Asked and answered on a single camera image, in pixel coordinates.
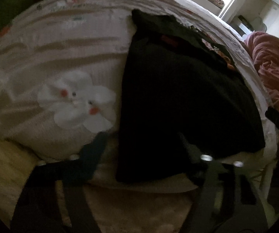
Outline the black garment with orange patches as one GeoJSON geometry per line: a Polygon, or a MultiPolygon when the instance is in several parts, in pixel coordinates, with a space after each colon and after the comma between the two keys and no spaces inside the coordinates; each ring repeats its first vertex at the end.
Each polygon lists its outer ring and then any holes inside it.
{"type": "Polygon", "coordinates": [[[228,50],[174,16],[132,11],[136,32],[122,78],[119,182],[141,185],[265,147],[261,117],[228,50]]]}

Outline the white strawberry print bedsheet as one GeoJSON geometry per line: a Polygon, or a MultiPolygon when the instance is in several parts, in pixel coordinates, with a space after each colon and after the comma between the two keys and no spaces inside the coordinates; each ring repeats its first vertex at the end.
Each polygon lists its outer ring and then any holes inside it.
{"type": "Polygon", "coordinates": [[[251,91],[265,147],[220,163],[249,168],[274,155],[270,100],[234,32],[189,0],[42,0],[0,31],[0,220],[10,222],[33,168],[74,159],[101,133],[107,146],[84,194],[100,232],[180,232],[198,188],[185,170],[129,185],[115,177],[122,78],[136,32],[132,11],[174,16],[224,46],[251,91]]]}

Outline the pink crumpled blanket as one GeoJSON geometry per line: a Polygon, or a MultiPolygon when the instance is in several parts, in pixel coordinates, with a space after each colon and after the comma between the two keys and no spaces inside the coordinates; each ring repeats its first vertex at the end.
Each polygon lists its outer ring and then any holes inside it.
{"type": "Polygon", "coordinates": [[[265,32],[253,32],[244,41],[254,68],[279,112],[279,38],[265,32]]]}

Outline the floral item on windowsill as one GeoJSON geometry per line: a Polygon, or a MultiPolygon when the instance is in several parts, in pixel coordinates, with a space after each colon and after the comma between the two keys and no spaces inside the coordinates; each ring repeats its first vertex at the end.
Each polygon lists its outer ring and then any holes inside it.
{"type": "Polygon", "coordinates": [[[209,2],[213,3],[218,8],[222,9],[225,5],[223,0],[208,0],[209,2]]]}

